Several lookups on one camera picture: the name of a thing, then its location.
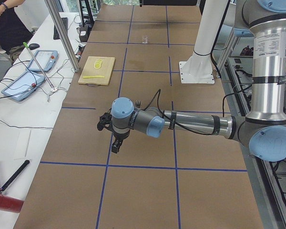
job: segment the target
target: tablet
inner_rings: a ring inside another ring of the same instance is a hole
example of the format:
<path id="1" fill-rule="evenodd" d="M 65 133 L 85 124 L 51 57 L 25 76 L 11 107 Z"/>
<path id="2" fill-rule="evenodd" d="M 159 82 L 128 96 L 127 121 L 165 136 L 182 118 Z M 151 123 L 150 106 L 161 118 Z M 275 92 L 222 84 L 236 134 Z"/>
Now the tablet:
<path id="1" fill-rule="evenodd" d="M 58 52 L 56 50 L 38 50 L 34 56 L 43 71 L 48 72 L 56 63 Z M 28 69 L 33 72 L 41 72 L 37 63 L 33 59 L 31 59 Z"/>
<path id="2" fill-rule="evenodd" d="M 1 93 L 10 96 L 13 100 L 21 101 L 33 93 L 44 81 L 43 75 L 26 71 L 4 88 Z"/>

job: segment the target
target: white desk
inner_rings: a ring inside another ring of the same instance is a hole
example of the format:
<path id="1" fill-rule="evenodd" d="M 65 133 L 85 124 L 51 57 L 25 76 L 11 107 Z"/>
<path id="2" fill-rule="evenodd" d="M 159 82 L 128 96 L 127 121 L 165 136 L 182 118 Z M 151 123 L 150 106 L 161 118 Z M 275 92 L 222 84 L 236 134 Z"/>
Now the white desk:
<path id="1" fill-rule="evenodd" d="M 70 27 L 68 36 L 73 50 L 77 50 L 79 45 L 77 42 L 79 37 L 76 31 L 78 24 L 73 21 L 76 15 L 77 13 L 61 13 L 62 17 L 68 17 L 68 26 Z M 38 43 L 40 45 L 40 48 L 36 50 L 58 51 L 58 60 L 53 69 L 47 73 L 48 76 L 55 73 L 57 69 L 62 66 L 64 60 L 68 59 L 61 40 L 53 40 L 53 21 L 50 16 L 48 16 L 40 26 L 29 44 L 30 43 Z M 26 61 L 30 59 L 31 56 L 28 51 L 24 50 L 20 55 L 20 60 Z M 5 78 L 16 79 L 24 71 L 25 67 L 20 63 L 17 66 L 12 67 L 7 72 Z M 64 76 L 61 87 L 68 89 L 73 77 L 73 69 L 69 61 L 59 73 Z M 59 74 L 55 74 L 51 78 L 54 86 L 58 86 L 61 80 L 62 77 Z M 0 97 L 3 97 L 1 94 L 3 88 L 5 88 L 5 85 L 0 83 Z M 47 82 L 44 82 L 41 85 L 41 88 L 46 93 L 50 93 L 51 88 Z M 47 95 L 39 88 L 20 103 L 8 98 L 0 99 L 0 119 L 10 125 L 16 126 L 53 127 L 65 96 L 66 91 L 59 90 L 51 96 L 51 100 L 48 102 Z M 28 164 L 6 191 L 3 192 L 4 195 L 24 200 L 29 191 L 43 151 L 47 145 L 51 130 L 31 129 L 26 156 L 19 158 L 19 156 L 15 155 L 15 147 L 21 131 L 22 129 L 11 128 L 0 123 L 0 187 L 26 159 L 30 160 L 30 164 Z M 13 228 L 18 215 L 19 214 L 0 211 L 0 229 Z"/>

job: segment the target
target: wooden cutting board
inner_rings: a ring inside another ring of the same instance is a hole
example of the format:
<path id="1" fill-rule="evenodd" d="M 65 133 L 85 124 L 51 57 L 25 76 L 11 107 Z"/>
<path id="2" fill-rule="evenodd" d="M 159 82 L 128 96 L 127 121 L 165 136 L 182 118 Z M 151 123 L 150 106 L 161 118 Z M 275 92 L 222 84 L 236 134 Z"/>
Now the wooden cutting board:
<path id="1" fill-rule="evenodd" d="M 96 69 L 94 66 L 96 61 L 99 62 L 99 60 L 102 61 L 101 67 L 99 69 Z M 80 79 L 78 80 L 78 83 L 108 86 L 113 70 L 114 61 L 114 57 L 89 56 L 84 66 L 84 69 L 82 70 L 82 74 L 80 76 Z"/>

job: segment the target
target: person's arm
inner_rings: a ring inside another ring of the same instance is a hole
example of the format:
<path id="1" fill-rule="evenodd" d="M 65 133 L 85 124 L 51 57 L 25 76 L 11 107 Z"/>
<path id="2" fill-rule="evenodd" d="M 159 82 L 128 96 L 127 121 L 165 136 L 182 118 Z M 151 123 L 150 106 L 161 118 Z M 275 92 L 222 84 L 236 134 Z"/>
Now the person's arm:
<path id="1" fill-rule="evenodd" d="M 5 10 L 19 6 L 24 2 L 25 0 L 6 0 L 3 2 L 3 4 L 0 5 L 0 16 Z"/>

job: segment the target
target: keyboard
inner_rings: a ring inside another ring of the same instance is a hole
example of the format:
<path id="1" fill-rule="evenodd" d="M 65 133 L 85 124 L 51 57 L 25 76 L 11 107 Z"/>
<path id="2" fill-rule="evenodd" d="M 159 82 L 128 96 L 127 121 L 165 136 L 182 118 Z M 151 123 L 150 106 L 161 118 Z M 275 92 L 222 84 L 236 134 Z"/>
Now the keyboard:
<path id="1" fill-rule="evenodd" d="M 65 29 L 66 29 L 66 32 L 68 33 L 68 18 L 61 18 L 61 20 L 62 20 L 62 23 L 63 23 L 63 25 L 64 25 Z M 54 39 L 54 40 L 58 40 L 58 39 L 60 39 L 60 38 L 59 38 L 58 31 L 57 31 L 57 29 L 56 29 L 56 27 L 55 27 L 55 26 L 54 26 L 54 35 L 53 35 L 53 39 Z"/>

